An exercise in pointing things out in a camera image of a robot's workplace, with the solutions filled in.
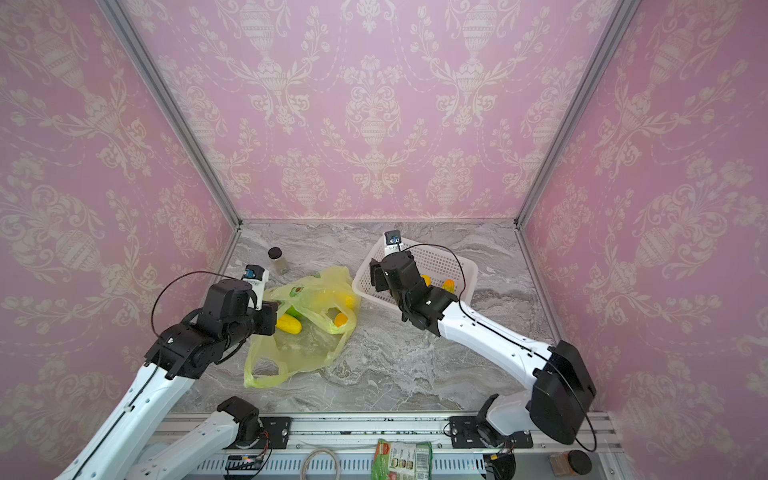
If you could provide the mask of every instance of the plastic fruit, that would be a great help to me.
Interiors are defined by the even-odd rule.
[[[456,293],[456,284],[453,280],[447,279],[445,283],[442,284],[442,289],[450,293]]]
[[[344,306],[350,310],[354,310],[355,307],[357,307],[357,298],[355,298],[354,295],[350,295],[348,293],[342,293],[340,295],[341,301],[344,303]]]
[[[349,319],[344,315],[343,313],[339,312],[338,315],[336,315],[336,318],[333,319],[333,325],[336,326],[344,326],[349,321]]]
[[[277,319],[275,326],[285,333],[292,333],[293,335],[301,333],[302,329],[301,322],[295,316],[288,315],[287,313]]]

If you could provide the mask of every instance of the damask pattern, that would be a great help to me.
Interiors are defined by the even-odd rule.
[[[762,478],[764,2],[641,3],[526,227],[638,478]]]
[[[217,268],[231,229],[95,3],[0,2],[0,46],[0,458],[52,478],[143,361],[160,289]],[[164,72],[215,124],[200,72]],[[159,324],[207,280],[169,290]]]
[[[263,219],[515,217],[614,4],[123,0]]]

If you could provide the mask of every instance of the marble table surface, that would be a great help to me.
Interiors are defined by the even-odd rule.
[[[552,342],[511,223],[252,223],[244,227],[226,273],[239,277],[248,263],[269,265],[267,250],[280,247],[290,271],[270,272],[272,286],[332,265],[347,266],[354,276],[379,236],[395,228],[474,260],[479,273],[472,307],[518,333]],[[212,412],[233,395],[263,412],[477,410],[493,393],[523,390],[480,355],[402,323],[398,313],[366,300],[346,348],[325,369],[297,374],[272,389],[246,389],[246,356],[243,347],[222,365],[210,366],[174,411]]]

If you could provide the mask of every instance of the white robot arm segment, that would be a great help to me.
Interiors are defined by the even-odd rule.
[[[232,445],[239,425],[226,412],[214,412],[195,430],[169,445],[146,462],[131,467],[127,480],[181,480],[202,459]]]
[[[532,390],[536,377],[536,369],[543,370],[551,353],[548,343],[523,337],[507,329],[483,315],[475,312],[469,305],[461,302],[451,303],[443,310],[442,320],[438,322],[440,335],[448,340],[461,343],[470,350],[484,356],[494,364],[502,367],[526,389]],[[510,343],[510,339],[539,353],[544,359],[532,355],[529,350]]]
[[[153,364],[142,366],[125,396],[96,435],[56,479],[73,479],[83,462],[87,462],[80,478],[123,480],[154,430],[194,383],[194,379],[182,376],[168,380],[166,373],[166,370]],[[145,383],[147,386],[137,396]]]

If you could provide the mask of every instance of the green snack bag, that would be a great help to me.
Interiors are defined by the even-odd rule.
[[[371,480],[429,480],[432,445],[379,440],[373,457]]]

